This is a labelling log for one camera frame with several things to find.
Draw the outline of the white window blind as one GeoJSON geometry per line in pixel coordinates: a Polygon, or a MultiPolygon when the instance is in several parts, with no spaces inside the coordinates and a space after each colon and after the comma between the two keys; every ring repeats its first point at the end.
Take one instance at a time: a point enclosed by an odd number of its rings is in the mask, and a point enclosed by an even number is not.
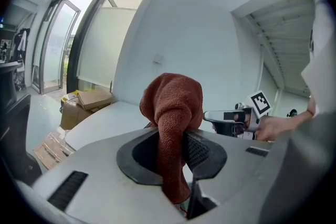
{"type": "Polygon", "coordinates": [[[121,48],[135,9],[103,7],[82,43],[78,79],[108,88],[114,81],[121,48]]]}

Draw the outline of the flattened taped cardboard boxes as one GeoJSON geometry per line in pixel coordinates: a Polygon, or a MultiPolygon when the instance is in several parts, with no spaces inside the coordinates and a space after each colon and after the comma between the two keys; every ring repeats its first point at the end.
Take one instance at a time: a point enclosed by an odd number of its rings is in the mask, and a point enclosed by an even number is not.
{"type": "Polygon", "coordinates": [[[75,150],[66,141],[67,132],[55,131],[47,135],[43,142],[33,149],[35,156],[47,170],[53,169],[75,150]]]}

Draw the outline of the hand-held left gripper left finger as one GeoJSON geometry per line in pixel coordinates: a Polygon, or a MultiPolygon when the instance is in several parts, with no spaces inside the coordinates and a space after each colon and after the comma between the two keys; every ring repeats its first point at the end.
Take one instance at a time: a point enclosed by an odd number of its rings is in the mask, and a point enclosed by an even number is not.
{"type": "Polygon", "coordinates": [[[28,204],[52,224],[182,224],[185,218],[160,186],[137,184],[117,165],[123,144],[153,132],[154,128],[140,129],[87,144],[32,186],[16,184],[28,204]],[[73,172],[83,172],[86,179],[60,210],[48,200],[73,172]]]}

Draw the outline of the person's right hand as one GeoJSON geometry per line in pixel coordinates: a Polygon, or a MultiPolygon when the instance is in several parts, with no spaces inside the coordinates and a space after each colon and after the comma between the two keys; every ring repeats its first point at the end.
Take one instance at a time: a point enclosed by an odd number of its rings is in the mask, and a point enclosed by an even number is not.
{"type": "Polygon", "coordinates": [[[290,131],[294,128],[295,124],[291,118],[263,116],[255,133],[256,139],[259,141],[274,141],[281,132],[290,131]]]}

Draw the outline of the glass door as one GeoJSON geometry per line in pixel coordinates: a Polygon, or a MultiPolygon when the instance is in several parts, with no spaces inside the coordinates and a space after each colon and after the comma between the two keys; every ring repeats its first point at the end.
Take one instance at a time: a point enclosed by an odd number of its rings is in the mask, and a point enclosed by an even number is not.
{"type": "Polygon", "coordinates": [[[81,10],[69,0],[49,7],[38,30],[32,86],[41,95],[63,88],[66,47],[81,10]]]}

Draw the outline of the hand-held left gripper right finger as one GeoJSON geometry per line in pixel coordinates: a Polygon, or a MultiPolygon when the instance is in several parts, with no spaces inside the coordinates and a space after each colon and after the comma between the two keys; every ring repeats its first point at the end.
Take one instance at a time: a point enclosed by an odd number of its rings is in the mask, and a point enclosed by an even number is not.
{"type": "Polygon", "coordinates": [[[183,156],[193,173],[188,224],[278,224],[278,142],[186,131],[183,156]]]}

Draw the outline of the reddish brown cloth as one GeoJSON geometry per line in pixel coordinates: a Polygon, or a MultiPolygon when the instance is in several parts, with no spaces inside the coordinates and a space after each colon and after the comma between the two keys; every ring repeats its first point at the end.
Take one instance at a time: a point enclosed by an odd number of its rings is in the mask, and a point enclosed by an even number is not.
{"type": "Polygon", "coordinates": [[[162,190],[171,203],[180,204],[191,194],[183,175],[183,134],[202,123],[202,86],[190,77],[163,73],[144,90],[139,108],[159,131],[156,163],[163,178],[162,190]]]}

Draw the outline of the yellow plastic bin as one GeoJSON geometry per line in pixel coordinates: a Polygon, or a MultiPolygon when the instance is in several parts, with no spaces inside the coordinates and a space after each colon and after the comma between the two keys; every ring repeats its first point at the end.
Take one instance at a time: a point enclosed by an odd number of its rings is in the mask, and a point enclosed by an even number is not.
{"type": "Polygon", "coordinates": [[[79,93],[79,90],[75,90],[74,92],[67,93],[61,97],[61,107],[59,109],[60,113],[62,113],[65,102],[72,100],[73,98],[76,98],[78,93],[79,93]]]}

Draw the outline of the white staircase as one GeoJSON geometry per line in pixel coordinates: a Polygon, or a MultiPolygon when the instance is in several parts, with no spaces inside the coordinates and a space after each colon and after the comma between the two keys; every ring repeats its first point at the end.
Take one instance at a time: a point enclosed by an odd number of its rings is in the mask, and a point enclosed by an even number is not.
{"type": "Polygon", "coordinates": [[[287,92],[309,97],[301,72],[309,63],[313,1],[228,0],[227,7],[261,42],[264,64],[276,85],[287,92]]]}

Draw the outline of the black office chair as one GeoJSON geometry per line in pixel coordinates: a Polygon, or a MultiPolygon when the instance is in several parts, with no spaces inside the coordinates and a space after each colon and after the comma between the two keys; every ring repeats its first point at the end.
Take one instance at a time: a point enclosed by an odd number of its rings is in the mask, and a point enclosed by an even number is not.
{"type": "Polygon", "coordinates": [[[0,157],[11,176],[31,186],[42,171],[26,150],[31,95],[27,94],[5,110],[5,132],[0,136],[0,157]]]}

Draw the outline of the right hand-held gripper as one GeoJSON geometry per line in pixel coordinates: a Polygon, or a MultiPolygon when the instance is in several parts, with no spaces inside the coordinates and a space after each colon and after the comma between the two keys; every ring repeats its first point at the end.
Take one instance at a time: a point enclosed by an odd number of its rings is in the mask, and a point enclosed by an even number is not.
{"type": "Polygon", "coordinates": [[[271,111],[271,105],[262,90],[249,95],[235,106],[236,110],[206,111],[205,121],[212,122],[217,134],[255,140],[260,119],[271,111]]]}

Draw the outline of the large brown cardboard box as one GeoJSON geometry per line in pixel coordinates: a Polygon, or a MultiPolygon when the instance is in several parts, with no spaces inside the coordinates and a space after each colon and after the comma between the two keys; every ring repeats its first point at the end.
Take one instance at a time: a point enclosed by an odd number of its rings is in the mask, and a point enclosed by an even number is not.
{"type": "Polygon", "coordinates": [[[78,99],[68,100],[63,105],[60,127],[64,130],[72,130],[92,114],[92,111],[83,109],[78,103],[78,99]]]}

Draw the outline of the flat brown cardboard box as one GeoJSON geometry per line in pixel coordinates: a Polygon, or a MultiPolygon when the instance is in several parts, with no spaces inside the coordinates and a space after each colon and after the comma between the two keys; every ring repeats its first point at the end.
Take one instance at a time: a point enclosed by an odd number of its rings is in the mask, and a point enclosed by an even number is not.
{"type": "Polygon", "coordinates": [[[110,92],[104,90],[83,91],[77,94],[79,105],[84,110],[91,110],[102,105],[108,105],[113,101],[110,92]]]}

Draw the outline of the person's white shirt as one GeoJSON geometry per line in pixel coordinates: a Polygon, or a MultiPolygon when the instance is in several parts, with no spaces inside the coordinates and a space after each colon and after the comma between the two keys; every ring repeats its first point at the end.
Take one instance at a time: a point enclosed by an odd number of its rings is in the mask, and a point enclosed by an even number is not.
{"type": "Polygon", "coordinates": [[[330,185],[325,176],[336,160],[336,14],[328,0],[314,1],[310,62],[302,77],[315,98],[317,111],[293,130],[281,132],[274,142],[285,146],[279,174],[272,187],[279,222],[311,223],[330,185]]]}

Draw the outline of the person's right forearm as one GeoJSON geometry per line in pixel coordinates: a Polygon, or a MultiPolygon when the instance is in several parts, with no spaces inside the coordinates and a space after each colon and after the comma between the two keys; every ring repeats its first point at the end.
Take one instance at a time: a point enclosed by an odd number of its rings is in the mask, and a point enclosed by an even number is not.
{"type": "Polygon", "coordinates": [[[311,120],[315,116],[316,111],[317,111],[316,101],[313,95],[311,95],[307,109],[304,112],[288,120],[290,130],[295,129],[296,127],[298,127],[300,124],[302,124],[307,120],[311,120]]]}

